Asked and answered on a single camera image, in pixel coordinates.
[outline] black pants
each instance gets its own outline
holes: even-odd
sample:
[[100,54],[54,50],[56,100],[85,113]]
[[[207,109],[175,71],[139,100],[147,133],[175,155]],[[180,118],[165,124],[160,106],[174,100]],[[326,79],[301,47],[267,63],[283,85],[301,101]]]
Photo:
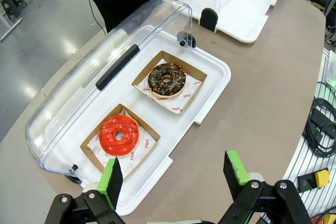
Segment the black pants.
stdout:
[[109,32],[149,0],[123,0],[109,3],[95,2]]

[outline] donut hole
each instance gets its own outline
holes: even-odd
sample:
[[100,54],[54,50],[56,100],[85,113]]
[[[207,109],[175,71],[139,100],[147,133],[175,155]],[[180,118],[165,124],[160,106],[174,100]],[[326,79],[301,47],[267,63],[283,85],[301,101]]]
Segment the donut hole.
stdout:
[[114,138],[117,141],[120,141],[124,138],[124,133],[122,131],[116,131],[115,134],[114,134]]
[[170,82],[170,74],[165,74],[161,79],[163,82]]

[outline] donut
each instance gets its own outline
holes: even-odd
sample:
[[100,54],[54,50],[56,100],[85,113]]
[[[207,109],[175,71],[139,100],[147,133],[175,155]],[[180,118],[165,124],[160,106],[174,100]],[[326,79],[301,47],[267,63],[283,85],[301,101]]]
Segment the donut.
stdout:
[[179,94],[185,85],[182,68],[174,63],[157,65],[148,76],[148,85],[158,97],[173,97]]
[[[117,131],[124,134],[121,140],[116,139]],[[128,116],[111,116],[100,128],[99,141],[103,150],[112,156],[129,154],[138,144],[139,127],[136,121]]]

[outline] yellow plug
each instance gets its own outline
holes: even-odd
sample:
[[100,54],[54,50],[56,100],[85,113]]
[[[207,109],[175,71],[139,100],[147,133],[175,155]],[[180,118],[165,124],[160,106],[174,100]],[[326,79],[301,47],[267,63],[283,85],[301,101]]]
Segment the yellow plug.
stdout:
[[323,215],[323,224],[333,224],[336,220],[336,215]]
[[315,173],[316,184],[318,188],[322,188],[329,183],[329,172],[328,170],[322,170]]

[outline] chocolate donut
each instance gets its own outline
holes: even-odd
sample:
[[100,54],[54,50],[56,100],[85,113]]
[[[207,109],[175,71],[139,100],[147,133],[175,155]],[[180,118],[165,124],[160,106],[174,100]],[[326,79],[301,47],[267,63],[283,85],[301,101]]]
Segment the chocolate donut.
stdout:
[[148,76],[151,91],[159,97],[172,97],[182,91],[185,84],[185,74],[182,68],[174,63],[157,65]]

